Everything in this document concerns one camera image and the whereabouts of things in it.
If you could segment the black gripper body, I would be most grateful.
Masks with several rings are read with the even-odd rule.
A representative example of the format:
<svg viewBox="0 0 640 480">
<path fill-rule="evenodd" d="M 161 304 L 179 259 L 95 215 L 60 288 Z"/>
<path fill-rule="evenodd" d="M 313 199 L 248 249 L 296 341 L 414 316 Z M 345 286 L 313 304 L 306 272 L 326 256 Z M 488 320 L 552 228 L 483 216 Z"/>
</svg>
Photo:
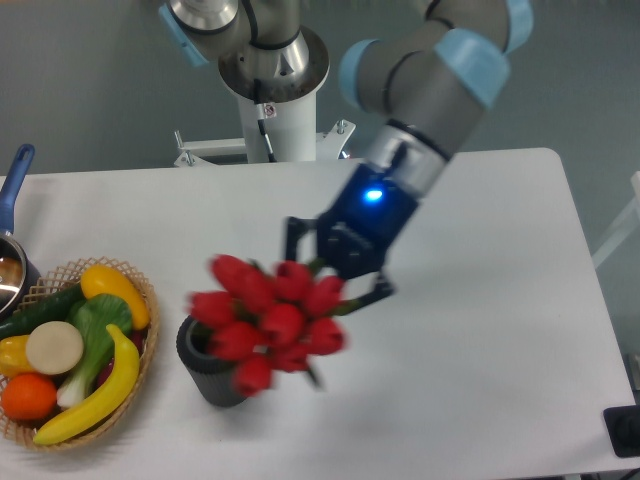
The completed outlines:
<svg viewBox="0 0 640 480">
<path fill-rule="evenodd" d="M 412 195 L 361 163 L 317 219 L 317 256 L 342 279 L 376 272 L 417 207 Z"/>
</svg>

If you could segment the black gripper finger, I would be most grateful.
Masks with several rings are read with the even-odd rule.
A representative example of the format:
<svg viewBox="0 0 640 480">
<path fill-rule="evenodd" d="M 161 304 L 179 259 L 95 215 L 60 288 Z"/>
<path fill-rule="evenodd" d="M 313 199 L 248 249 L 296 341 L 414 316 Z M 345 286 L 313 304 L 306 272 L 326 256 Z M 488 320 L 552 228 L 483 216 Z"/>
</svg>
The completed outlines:
<svg viewBox="0 0 640 480">
<path fill-rule="evenodd" d="M 383 270 L 379 270 L 374 278 L 371 289 L 352 299 L 343 300 L 333 310 L 334 316 L 346 316 L 382 301 L 395 293 L 395 287 Z"/>
<path fill-rule="evenodd" d="M 310 232 L 315 231 L 316 219 L 302 219 L 289 216 L 285 221 L 284 259 L 296 261 L 299 242 Z"/>
</svg>

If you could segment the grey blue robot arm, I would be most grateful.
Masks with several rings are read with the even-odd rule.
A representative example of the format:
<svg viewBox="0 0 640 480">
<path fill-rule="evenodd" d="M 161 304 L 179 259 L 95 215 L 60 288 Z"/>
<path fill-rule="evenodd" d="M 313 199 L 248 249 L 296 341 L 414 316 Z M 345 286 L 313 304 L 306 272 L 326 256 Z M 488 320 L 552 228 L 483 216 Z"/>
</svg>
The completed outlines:
<svg viewBox="0 0 640 480">
<path fill-rule="evenodd" d="M 250 161 L 315 157 L 315 95 L 329 59 L 302 26 L 298 2 L 165 1 L 159 13 L 193 64 L 217 63 L 238 100 Z M 338 69 L 344 98 L 386 122 L 325 212 L 287 220 L 284 256 L 295 259 L 313 233 L 320 266 L 343 280 L 374 274 L 375 284 L 351 300 L 336 289 L 316 295 L 313 315 L 345 315 L 392 294 L 389 247 L 493 107 L 510 74 L 507 56 L 533 23 L 527 1 L 433 1 L 412 33 L 347 50 Z"/>
</svg>

